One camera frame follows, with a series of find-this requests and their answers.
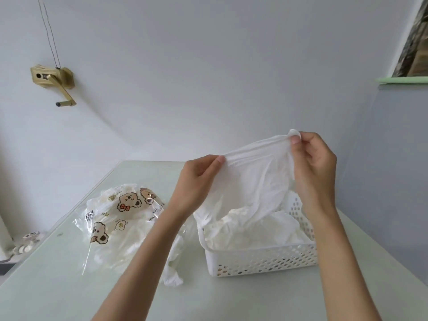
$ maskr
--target white basket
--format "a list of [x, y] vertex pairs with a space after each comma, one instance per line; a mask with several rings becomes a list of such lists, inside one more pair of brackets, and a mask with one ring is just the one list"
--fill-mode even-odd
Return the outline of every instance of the white basket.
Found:
[[210, 275], [225, 277], [259, 274], [318, 264], [314, 230], [302, 212], [302, 202], [296, 193], [288, 197], [287, 211], [300, 223], [300, 228], [312, 242], [263, 249], [218, 251], [208, 248], [204, 232], [198, 228], [199, 241], [205, 249]]

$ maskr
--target red bow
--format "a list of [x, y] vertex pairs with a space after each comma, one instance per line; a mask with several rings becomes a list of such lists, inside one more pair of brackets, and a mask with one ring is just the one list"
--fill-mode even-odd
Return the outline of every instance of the red bow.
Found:
[[120, 205], [120, 209], [125, 209], [128, 211], [131, 208], [131, 206], [125, 206], [125, 204]]

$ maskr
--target cable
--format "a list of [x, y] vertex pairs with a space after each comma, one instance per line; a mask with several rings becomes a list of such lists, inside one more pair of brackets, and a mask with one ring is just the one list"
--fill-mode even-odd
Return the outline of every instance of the cable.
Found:
[[45, 14], [46, 14], [46, 20], [47, 20], [47, 24], [49, 25], [49, 29], [51, 30], [51, 35], [52, 35], [52, 41], [53, 41], [53, 47], [55, 48], [55, 53], [56, 53], [56, 58], [58, 59], [58, 65], [61, 68], [61, 62], [60, 62], [60, 58], [58, 57], [58, 51], [56, 50], [56, 44], [55, 44], [55, 38], [54, 38], [54, 33], [52, 32], [52, 27], [51, 27], [51, 23], [49, 22], [49, 16], [47, 15], [47, 10], [46, 10], [46, 5], [45, 5], [45, 0], [43, 0], [43, 7], [45, 8]]
[[[49, 38], [49, 32], [48, 32], [48, 30], [47, 30], [47, 26], [46, 26], [46, 22], [45, 22], [45, 18], [43, 17], [43, 11], [41, 10], [41, 4], [40, 4], [40, 0], [37, 0], [37, 2], [39, 3], [39, 9], [40, 9], [40, 14], [41, 14], [41, 19], [43, 20], [43, 24], [44, 24], [44, 26], [45, 26], [45, 30], [46, 30], [46, 36], [47, 36], [47, 42], [49, 43], [49, 47], [51, 48], [51, 52], [52, 52], [52, 57], [53, 57], [53, 61], [55, 62], [55, 67], [57, 67], [58, 65], [56, 64], [56, 59], [55, 59], [55, 55], [54, 55], [54, 50], [52, 49], [52, 45], [51, 45], [51, 39]], [[43, 0], [43, 6], [45, 7], [45, 10], [46, 10], [46, 6], [45, 6], [45, 0]]]

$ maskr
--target plastic bag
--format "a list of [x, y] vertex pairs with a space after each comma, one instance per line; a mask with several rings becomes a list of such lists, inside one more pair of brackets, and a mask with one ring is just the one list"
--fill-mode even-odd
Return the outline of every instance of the plastic bag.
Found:
[[311, 240], [286, 212], [294, 180], [288, 135], [274, 136], [225, 155], [204, 203], [194, 213], [215, 250], [259, 249]]
[[[163, 212], [164, 203], [150, 189], [125, 184], [89, 199], [74, 220], [88, 239], [83, 272], [101, 268], [123, 273], [150, 229]], [[183, 280], [174, 265], [181, 254], [186, 232], [182, 226], [169, 252], [160, 282], [177, 286]]]

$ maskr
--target light green table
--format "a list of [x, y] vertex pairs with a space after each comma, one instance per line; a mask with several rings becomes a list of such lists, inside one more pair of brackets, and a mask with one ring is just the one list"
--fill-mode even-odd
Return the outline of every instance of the light green table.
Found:
[[[183, 163], [124, 161], [81, 203], [113, 186], [140, 183], [168, 200]], [[90, 320], [118, 279], [80, 275], [88, 243], [74, 210], [0, 286], [0, 320]], [[428, 320], [428, 288], [341, 214], [368, 287], [384, 320]], [[184, 284], [159, 286], [148, 320], [325, 320], [318, 267], [211, 278], [194, 239], [178, 267]]]

